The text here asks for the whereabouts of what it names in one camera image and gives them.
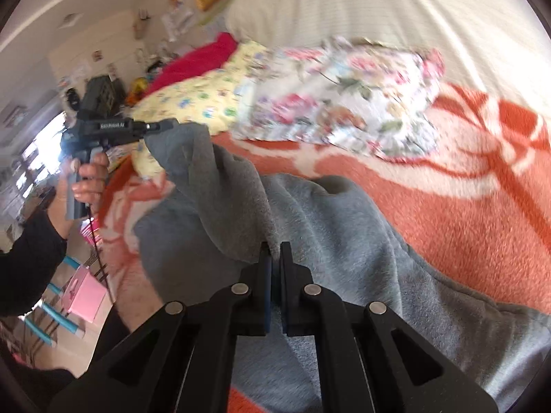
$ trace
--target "person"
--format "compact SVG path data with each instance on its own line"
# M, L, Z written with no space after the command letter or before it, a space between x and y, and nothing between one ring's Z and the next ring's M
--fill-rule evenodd
M74 223L65 219L67 174L71 167L74 171L78 167L78 173L84 177L73 184L75 199L88 203L95 213L105 188L108 163L102 152L88 164L63 164L56 195L48 209L32 215L9 253L0 254L0 316L17 316L30 311L65 257L67 238ZM45 411L53 396L72 380L74 377L67 370L40 371L18 364L5 343L0 341L0 405L3 411Z

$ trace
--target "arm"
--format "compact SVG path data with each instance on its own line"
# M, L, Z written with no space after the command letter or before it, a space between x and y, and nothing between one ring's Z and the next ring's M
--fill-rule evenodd
M89 179L73 187L75 198L89 203L93 212L99 208L107 164L104 153L96 155L93 163L79 168L81 176ZM65 257L66 239L73 224L65 220L66 171L67 168L60 176L56 197L48 210L32 216L12 250L0 255L0 316L20 315L31 310Z

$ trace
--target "blue tube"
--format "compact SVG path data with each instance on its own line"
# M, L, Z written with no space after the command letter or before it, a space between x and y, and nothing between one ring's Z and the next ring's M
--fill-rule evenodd
M42 310L44 312L46 312L49 316L51 316L54 320L56 320L59 324L61 324L69 332L72 332L76 336L84 337L84 331L81 328L79 328L78 325L74 324L68 318L65 318L62 314L60 314L58 311L56 311L48 303L45 303L45 302L42 301L42 303L40 303L40 307L42 308Z
M61 296L63 292L59 287L57 287L54 283L48 283L48 288L57 296Z
M63 262L66 263L66 264L69 264L73 269L75 270L78 270L78 267L80 267L81 265L76 262L73 258L71 258L70 256L65 256L63 258Z
M41 338L42 341L45 344L50 345L51 347L56 347L57 343L54 340L52 340L52 338L47 333L45 333L42 329L40 329L31 320L29 320L28 318L23 318L23 317L20 317L20 319L23 320L25 322L25 324L28 326L28 328L32 332L34 332L36 336Z

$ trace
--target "gray garment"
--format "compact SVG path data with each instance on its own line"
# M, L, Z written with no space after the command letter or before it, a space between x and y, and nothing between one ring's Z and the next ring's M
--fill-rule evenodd
M213 145L204 126L179 125L146 140L176 189L136 224L145 271L164 301L207 300L290 241L294 261L343 300L387 303L507 410L551 346L550 317L495 303L432 268L343 177L259 176ZM274 412L321 411L311 338L239 338L232 382Z

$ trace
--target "ceiling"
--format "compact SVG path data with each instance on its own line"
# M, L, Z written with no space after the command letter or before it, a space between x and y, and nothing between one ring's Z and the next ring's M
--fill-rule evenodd
M110 15L133 8L134 0L21 0L0 32L0 126L16 105L37 114L56 90L48 53L78 32ZM75 26L59 29L64 17L82 13ZM0 148L19 135L21 126L0 127Z

